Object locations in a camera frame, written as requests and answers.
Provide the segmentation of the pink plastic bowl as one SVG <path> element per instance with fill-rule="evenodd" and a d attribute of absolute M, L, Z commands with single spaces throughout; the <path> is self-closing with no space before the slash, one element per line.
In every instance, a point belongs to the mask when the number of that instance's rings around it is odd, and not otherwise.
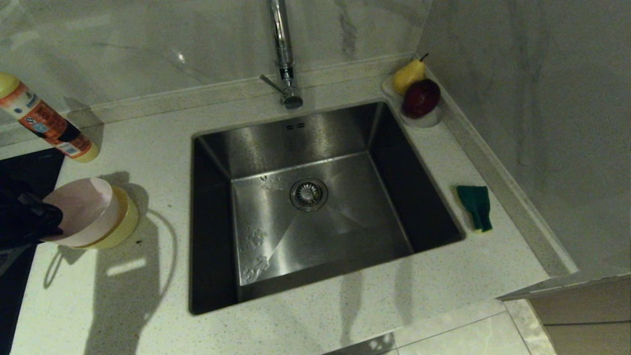
<path fill-rule="evenodd" d="M 62 246 L 85 247 L 103 238 L 119 220 L 119 200 L 112 185 L 99 178 L 74 180 L 55 189 L 43 202 L 63 212 L 61 235 L 41 238 Z"/>

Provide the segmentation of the yellow plastic bowl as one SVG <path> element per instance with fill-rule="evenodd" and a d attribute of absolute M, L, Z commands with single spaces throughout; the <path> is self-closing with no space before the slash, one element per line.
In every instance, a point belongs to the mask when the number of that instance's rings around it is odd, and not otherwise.
<path fill-rule="evenodd" d="M 133 233 L 139 220 L 138 208 L 124 189 L 114 186 L 113 193 L 119 202 L 118 223 L 106 235 L 94 243 L 72 248 L 110 249 L 125 241 Z"/>

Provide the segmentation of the orange label detergent bottle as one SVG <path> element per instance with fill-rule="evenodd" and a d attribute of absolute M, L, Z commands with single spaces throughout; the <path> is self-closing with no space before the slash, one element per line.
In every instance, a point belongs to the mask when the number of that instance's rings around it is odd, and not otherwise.
<path fill-rule="evenodd" d="M 20 79 L 1 71 L 0 110 L 74 161 L 88 163 L 100 153 L 96 143 Z"/>

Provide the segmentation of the chrome kitchen faucet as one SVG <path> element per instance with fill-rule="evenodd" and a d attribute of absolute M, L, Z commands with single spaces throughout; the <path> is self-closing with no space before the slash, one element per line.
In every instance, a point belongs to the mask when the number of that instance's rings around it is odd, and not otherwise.
<path fill-rule="evenodd" d="M 299 110 L 304 103 L 294 74 L 294 58 L 285 0 L 268 0 L 268 8 L 273 26 L 276 65 L 281 83 L 277 85 L 263 74 L 259 78 L 281 96 L 280 104 L 285 110 Z"/>

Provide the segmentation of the green and yellow sponge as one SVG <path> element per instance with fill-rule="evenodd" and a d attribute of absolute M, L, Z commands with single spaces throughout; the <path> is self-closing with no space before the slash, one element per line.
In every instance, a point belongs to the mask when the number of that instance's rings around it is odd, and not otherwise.
<path fill-rule="evenodd" d="M 491 200 L 487 186 L 456 186 L 456 195 L 467 211 L 477 232 L 489 232 L 491 223 Z"/>

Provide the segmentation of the metal sink drain strainer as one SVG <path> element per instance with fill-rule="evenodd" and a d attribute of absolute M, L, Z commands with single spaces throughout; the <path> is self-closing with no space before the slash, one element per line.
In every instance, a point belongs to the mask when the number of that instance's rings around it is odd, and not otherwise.
<path fill-rule="evenodd" d="M 318 211 L 328 200 L 328 188 L 322 180 L 306 178 L 298 180 L 290 189 L 294 207 L 304 212 Z"/>

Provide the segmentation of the stainless steel sink basin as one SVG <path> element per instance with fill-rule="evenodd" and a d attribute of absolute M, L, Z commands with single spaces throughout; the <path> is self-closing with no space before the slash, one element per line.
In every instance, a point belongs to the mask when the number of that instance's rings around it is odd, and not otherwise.
<path fill-rule="evenodd" d="M 300 211 L 298 180 L 328 188 Z M 194 315 L 464 240 L 384 102 L 192 140 L 189 312 Z"/>

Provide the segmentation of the black induction cooktop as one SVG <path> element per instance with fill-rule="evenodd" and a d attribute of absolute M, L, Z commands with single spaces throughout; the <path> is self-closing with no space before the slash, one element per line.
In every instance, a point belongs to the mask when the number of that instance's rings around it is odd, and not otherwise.
<path fill-rule="evenodd" d="M 38 198 L 49 195 L 56 186 L 57 176 L 65 157 L 54 149 L 36 151 L 0 160 L 0 183 L 19 180 L 29 186 Z M 4 240 L 13 236 L 7 210 L 2 208 L 6 198 L 0 193 L 0 355 L 9 355 L 13 346 L 22 300 L 29 280 L 36 245 L 13 258 L 4 252 Z"/>

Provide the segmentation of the yellow pear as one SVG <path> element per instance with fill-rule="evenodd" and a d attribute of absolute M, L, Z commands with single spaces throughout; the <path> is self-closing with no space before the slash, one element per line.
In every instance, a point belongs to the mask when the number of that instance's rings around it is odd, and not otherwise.
<path fill-rule="evenodd" d="M 408 88 L 416 82 L 427 79 L 426 63 L 424 60 L 429 56 L 425 53 L 420 58 L 414 57 L 409 63 L 399 68 L 392 76 L 392 89 L 397 95 L 406 94 Z"/>

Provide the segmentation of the small white dish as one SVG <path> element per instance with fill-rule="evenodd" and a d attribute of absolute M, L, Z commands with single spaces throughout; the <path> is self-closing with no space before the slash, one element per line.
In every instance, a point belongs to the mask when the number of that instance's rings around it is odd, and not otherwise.
<path fill-rule="evenodd" d="M 408 126 L 414 126 L 417 128 L 428 129 L 437 126 L 442 121 L 444 115 L 440 105 L 436 106 L 428 114 L 420 118 L 410 118 L 403 114 L 403 95 L 397 94 L 392 88 L 392 75 L 389 75 L 383 83 L 381 83 L 381 90 L 383 93 L 393 101 L 397 108 L 397 112 L 402 117 L 405 124 Z"/>

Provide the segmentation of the dark red apple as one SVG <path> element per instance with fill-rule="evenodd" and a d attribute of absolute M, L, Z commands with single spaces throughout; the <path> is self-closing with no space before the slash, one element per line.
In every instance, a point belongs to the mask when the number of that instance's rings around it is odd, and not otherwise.
<path fill-rule="evenodd" d="M 432 112 L 440 103 L 440 87 L 432 79 L 413 83 L 402 103 L 402 113 L 411 119 L 420 119 Z"/>

